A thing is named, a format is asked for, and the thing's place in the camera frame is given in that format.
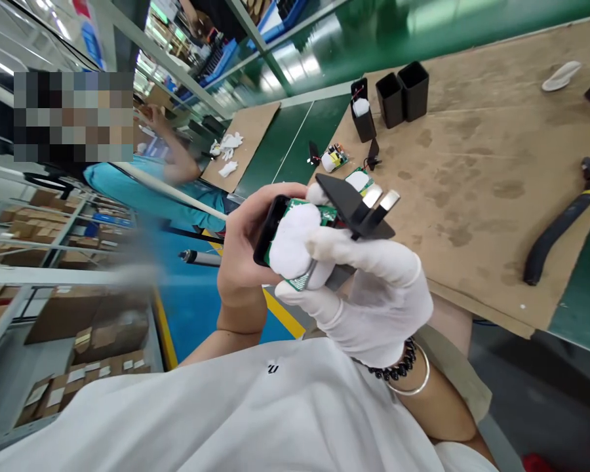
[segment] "yellow floor line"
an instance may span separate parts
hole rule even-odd
[[[168,320],[164,312],[164,305],[162,304],[162,297],[159,295],[157,287],[153,289],[153,298],[155,299],[155,319],[159,325],[159,333],[161,335],[162,344],[164,345],[164,362],[166,363],[166,370],[172,370],[178,366],[177,354],[175,347],[172,344],[170,337],[170,328],[168,327]]]
[[[203,230],[203,235],[211,236],[208,231],[205,229]],[[223,256],[223,246],[217,243],[210,243],[218,254],[222,257]],[[293,336],[293,338],[297,339],[300,336],[304,335],[306,329],[299,324],[299,322],[278,302],[275,297],[273,297],[269,292],[266,290],[262,290],[264,292],[264,298],[267,299],[267,307],[269,308],[270,312],[284,325],[284,327],[288,330],[289,333]]]

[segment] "blue floor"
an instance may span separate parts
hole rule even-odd
[[[171,233],[154,233],[150,239],[152,251],[167,275],[159,290],[175,354],[181,362],[216,329],[220,297],[216,288],[218,270],[184,264],[177,254],[186,249],[215,251],[204,241]],[[269,311],[260,342],[290,339],[292,335]]]

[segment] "gloved hand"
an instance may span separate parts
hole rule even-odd
[[[311,198],[316,193],[311,187],[308,199],[317,200]],[[348,299],[325,286],[298,292],[286,281],[275,295],[309,313],[345,354],[369,367],[389,367],[402,357],[404,341],[431,317],[433,299],[417,254],[393,241],[352,241],[350,235],[318,227],[306,241],[313,259],[357,269]]]

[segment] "black cable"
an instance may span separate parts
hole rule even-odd
[[[6,0],[6,2],[8,4],[14,6],[15,8],[17,8],[20,12],[24,13],[26,16],[28,16],[29,18],[31,18],[35,23],[39,24],[42,28],[44,28],[46,31],[48,31],[53,36],[55,36],[55,38],[57,38],[61,42],[61,44],[63,44],[64,46],[66,46],[68,49],[70,49],[70,51],[74,55],[78,55],[78,56],[84,58],[87,62],[89,62],[90,64],[92,64],[94,66],[95,70],[97,70],[97,71],[100,71],[101,70],[100,67],[98,66],[98,64],[96,62],[92,61],[89,57],[85,56],[80,50],[78,50],[72,44],[70,44],[68,41],[66,41],[65,39],[63,39],[59,33],[57,33],[56,31],[54,31],[47,24],[45,24],[43,21],[41,21],[36,15],[34,15],[33,13],[31,13],[30,11],[28,11],[27,9],[25,9],[22,5],[20,5],[19,3],[17,3],[14,0]]]

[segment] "blue shirt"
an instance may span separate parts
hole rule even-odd
[[[131,165],[156,179],[164,180],[164,164],[160,159],[134,155]],[[173,200],[163,197],[156,191],[124,175],[110,164],[100,163],[89,166],[85,169],[83,175],[90,187],[97,192],[139,212],[160,218],[168,218],[184,225],[200,226],[211,231],[223,231],[225,229],[223,220],[196,208],[189,208],[181,203],[175,203]],[[225,212],[223,201],[227,195],[221,190],[208,187],[199,181],[178,186],[176,189],[221,213]]]

